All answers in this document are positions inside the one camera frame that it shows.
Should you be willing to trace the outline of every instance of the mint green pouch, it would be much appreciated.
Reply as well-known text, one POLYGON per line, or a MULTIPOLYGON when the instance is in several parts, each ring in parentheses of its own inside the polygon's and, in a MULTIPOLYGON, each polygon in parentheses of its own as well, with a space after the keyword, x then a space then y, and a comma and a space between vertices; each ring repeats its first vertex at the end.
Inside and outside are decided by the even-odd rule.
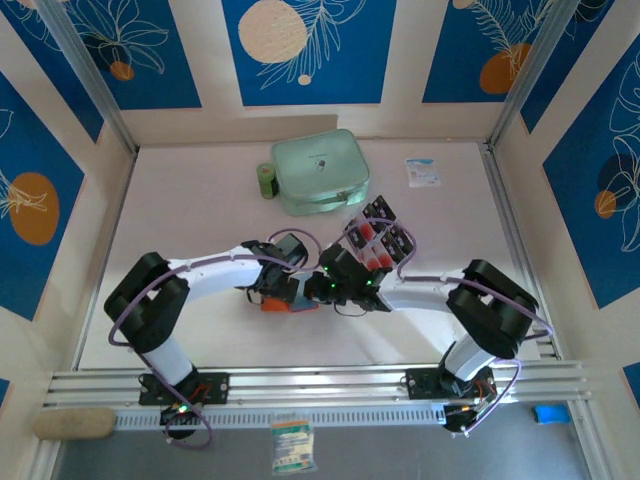
POLYGON ((328 212, 367 197, 369 167, 349 130, 276 143, 271 158, 289 215, 328 212))

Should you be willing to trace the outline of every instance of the gray floor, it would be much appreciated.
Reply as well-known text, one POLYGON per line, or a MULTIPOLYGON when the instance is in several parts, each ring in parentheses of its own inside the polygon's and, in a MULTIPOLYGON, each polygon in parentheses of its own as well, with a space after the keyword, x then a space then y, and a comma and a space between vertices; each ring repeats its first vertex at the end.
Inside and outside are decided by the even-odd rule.
MULTIPOLYGON (((271 478, 269 430, 224 430, 214 448, 185 452, 160 433, 68 442, 56 480, 271 478)), ((540 426, 530 407, 504 405, 471 438, 442 427, 325 428, 315 437, 313 480, 577 480, 588 478, 571 425, 540 426)))

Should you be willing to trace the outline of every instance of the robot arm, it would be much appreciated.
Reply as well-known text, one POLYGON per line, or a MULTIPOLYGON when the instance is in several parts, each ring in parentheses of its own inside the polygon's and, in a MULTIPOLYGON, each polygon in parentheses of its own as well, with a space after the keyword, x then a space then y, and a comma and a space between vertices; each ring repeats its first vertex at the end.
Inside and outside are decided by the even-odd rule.
MULTIPOLYGON (((292 302, 298 280, 283 265, 297 265, 307 256, 302 242, 291 234, 275 245, 250 241, 228 252, 190 260, 166 261, 157 253, 149 253, 109 296, 105 311, 116 322, 147 285, 181 269, 160 282, 154 295, 150 292, 144 296, 119 329, 131 348, 182 396, 202 404, 212 403, 208 390, 199 396, 206 382, 172 336, 184 304, 234 287, 292 302)), ((313 272, 304 284, 308 299, 337 305, 350 301, 366 311, 450 311, 465 327, 468 335, 451 345, 437 369, 411 373, 410 398, 472 398, 474 381, 490 375, 487 365, 496 358, 516 356, 531 319, 513 306, 486 296, 482 289, 496 291, 531 312, 537 308, 533 297, 483 260, 472 261, 462 271, 412 281, 401 279, 390 268, 369 271, 347 250, 334 244, 322 252, 319 264, 323 271, 313 272), (451 275, 462 276, 463 280, 457 286, 451 285, 444 280, 450 280, 451 275)), ((153 388, 158 392, 161 387, 156 384, 153 388)), ((175 402, 175 396, 166 391, 161 391, 160 397, 160 404, 175 402)))

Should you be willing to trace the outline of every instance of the beige sponge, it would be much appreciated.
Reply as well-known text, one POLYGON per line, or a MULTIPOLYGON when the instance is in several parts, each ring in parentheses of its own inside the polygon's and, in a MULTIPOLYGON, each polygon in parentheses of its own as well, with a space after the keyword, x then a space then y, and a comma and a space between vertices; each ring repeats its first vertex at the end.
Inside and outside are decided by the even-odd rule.
POLYGON ((115 423, 110 408, 45 410, 33 422, 33 433, 41 440, 93 440, 108 437, 115 423))

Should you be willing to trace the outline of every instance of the white table surface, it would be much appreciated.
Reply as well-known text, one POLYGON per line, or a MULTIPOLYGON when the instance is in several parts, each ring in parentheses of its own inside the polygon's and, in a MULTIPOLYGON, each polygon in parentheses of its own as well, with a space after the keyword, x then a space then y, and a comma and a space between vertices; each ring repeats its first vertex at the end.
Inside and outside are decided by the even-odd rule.
MULTIPOLYGON (((517 280, 482 158, 475 143, 363 140, 370 198, 382 193, 418 240, 407 272, 442 273, 484 258, 517 280), (433 158, 439 187, 409 188, 404 159, 433 158)), ((192 258, 223 252, 281 228, 313 232, 328 245, 359 208, 290 217, 260 196, 255 167, 270 144, 142 148, 117 227, 81 369, 135 368, 112 347, 104 301, 141 255, 192 258)), ((196 366, 305 366, 437 362, 463 329, 446 313, 411 310, 341 317, 331 307, 263 313, 228 290, 185 306, 174 335, 196 366)), ((534 342, 520 357, 539 358, 534 342)))

